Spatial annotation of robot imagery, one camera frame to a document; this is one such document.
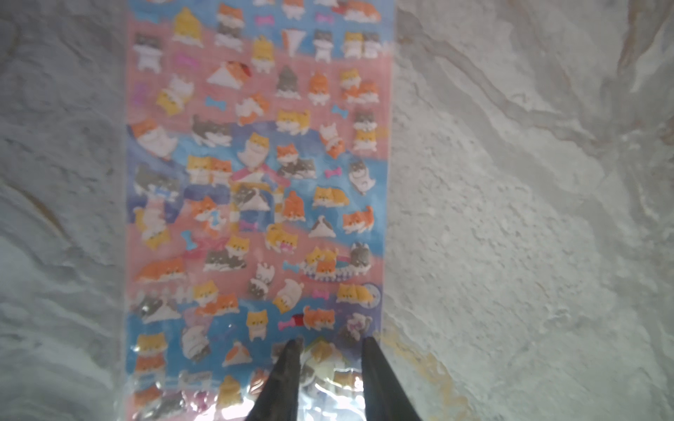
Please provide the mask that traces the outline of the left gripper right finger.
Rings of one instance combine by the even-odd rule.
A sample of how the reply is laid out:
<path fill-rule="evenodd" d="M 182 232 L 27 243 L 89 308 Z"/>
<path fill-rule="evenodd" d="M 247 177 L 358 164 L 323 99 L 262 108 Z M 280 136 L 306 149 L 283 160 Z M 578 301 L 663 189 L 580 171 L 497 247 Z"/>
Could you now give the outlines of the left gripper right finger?
<path fill-rule="evenodd" d="M 421 421 L 377 341 L 363 340 L 363 397 L 368 421 Z"/>

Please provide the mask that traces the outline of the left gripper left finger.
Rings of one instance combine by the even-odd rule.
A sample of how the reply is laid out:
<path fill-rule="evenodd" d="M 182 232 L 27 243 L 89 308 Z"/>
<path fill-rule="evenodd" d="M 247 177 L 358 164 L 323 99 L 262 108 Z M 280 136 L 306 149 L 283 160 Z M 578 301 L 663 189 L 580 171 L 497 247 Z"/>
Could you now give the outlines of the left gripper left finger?
<path fill-rule="evenodd" d="M 246 421 L 297 421 L 300 357 L 303 347 L 289 340 Z"/>

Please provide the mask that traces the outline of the cat sticker sheet pink blue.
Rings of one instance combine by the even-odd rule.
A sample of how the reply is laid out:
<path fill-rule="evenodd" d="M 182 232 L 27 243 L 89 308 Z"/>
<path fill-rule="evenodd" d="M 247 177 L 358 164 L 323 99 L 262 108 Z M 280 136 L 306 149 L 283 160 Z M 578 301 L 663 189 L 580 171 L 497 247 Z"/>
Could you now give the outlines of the cat sticker sheet pink blue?
<path fill-rule="evenodd" d="M 392 1 L 126 5 L 126 418 L 363 420 L 381 329 Z"/>

